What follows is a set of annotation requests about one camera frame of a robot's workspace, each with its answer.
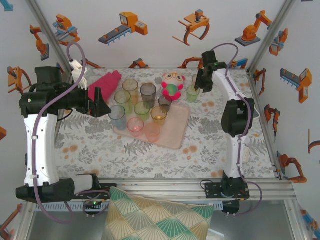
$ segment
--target white wall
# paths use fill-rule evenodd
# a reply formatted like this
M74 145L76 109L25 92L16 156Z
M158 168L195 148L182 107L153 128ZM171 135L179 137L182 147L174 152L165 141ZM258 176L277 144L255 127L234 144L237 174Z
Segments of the white wall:
M104 67L128 68L133 61L142 58L146 64L154 68L178 67L191 57L201 57L205 51L225 42L236 43L235 38L242 36L248 25L256 21L256 14L262 10L266 16L274 20L283 0L161 0L161 1L105 1L105 0L50 0L38 1L47 21L52 25L56 15L69 18L76 28L79 43L87 58ZM183 39L186 27L183 21L196 10L210 18L210 31L204 40L189 36L191 46L175 40L172 36ZM110 46L99 42L99 38L121 25L119 14L132 12L138 15L141 22L148 25L148 35L129 34L116 40ZM198 36L203 32L198 29ZM258 37L263 39L267 34L267 26L261 25ZM241 47L238 58L252 60L261 42ZM78 58L77 50L72 53ZM235 50L224 47L217 50L219 61L229 61Z
M312 148L308 154L308 129L311 129L311 142L319 141L319 9L319 1L297 1L280 29L288 28L284 49L278 56L267 52L258 66L258 70L266 68L265 92L260 97L262 105L270 104L281 112L275 147L281 154L300 162L308 182L293 186L301 206L318 222L320 147ZM280 80L281 68L298 76L305 68L310 69L312 85L309 87L309 98L303 104L299 103L299 93L295 87ZM258 91L260 88L261 81L257 84ZM272 122L269 123L269 130L273 135L271 125ZM294 166L285 171L289 178L298 176Z
M26 176L25 153L27 135L24 119L19 109L20 93L8 93L7 67L21 67L36 83L35 67L55 66L57 57L50 50L49 59L40 60L36 38L30 33L30 25L38 27L25 1L10 0L12 12L4 12L0 6L0 126L7 130L7 136L0 141L0 224L22 201L16 198L16 188L24 185ZM46 37L40 33L44 43Z

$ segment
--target pink cloth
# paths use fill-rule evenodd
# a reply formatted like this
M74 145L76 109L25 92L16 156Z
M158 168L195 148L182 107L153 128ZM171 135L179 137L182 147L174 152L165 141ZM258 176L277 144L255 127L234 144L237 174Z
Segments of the pink cloth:
M118 71L113 73L109 72L100 78L95 83L89 86L88 96L94 101L95 100L95 88L101 88L103 100L106 102L110 96L117 89L119 81L121 80L121 74Z

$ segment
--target plastic tray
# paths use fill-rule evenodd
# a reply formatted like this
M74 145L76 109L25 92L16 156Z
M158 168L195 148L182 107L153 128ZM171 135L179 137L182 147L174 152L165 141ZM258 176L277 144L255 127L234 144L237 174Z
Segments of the plastic tray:
M136 114L133 111L133 114L126 117L127 117L127 120L129 120L131 118L136 117ZM182 143L185 137L189 118L190 118L190 108L188 108L187 106L172 104L170 111L166 116L165 123L161 127L160 138L158 141L154 142L153 144L156 144L162 147L167 147L170 149L175 149L175 150L180 149L182 147ZM149 119L144 122L144 125L146 126L147 124L152 122L153 120L150 115ZM128 129L120 131L115 126L113 127L113 131L122 136L138 139L147 143L152 143L148 141L147 136L144 133L139 137L134 137L131 135Z

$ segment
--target cushion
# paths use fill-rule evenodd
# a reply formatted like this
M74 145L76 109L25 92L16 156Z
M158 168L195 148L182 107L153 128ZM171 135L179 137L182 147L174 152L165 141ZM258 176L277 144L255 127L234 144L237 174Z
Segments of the cushion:
M103 240L206 240L213 206L130 196L111 187Z

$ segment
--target floral tablecloth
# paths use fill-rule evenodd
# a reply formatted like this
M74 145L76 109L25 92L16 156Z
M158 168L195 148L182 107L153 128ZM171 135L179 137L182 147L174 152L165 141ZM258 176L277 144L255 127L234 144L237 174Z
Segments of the floral tablecloth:
M116 69L94 69L88 79L92 84ZM164 73L179 72L191 85L196 69L117 69L122 74L118 89L125 79L152 82L157 99L162 95L161 77ZM238 87L251 97L245 70L231 70ZM220 91L201 93L195 103L187 102L186 87L176 104L188 106L191 117L182 148L172 150L130 137L119 136L112 130L109 117L93 118L74 111L62 121L55 144L56 165L60 177L96 173L100 178L219 178L227 161L227 139L221 127L225 104ZM114 96L108 102L115 105ZM265 138L258 118L246 139L250 158L244 163L247 178L274 178Z

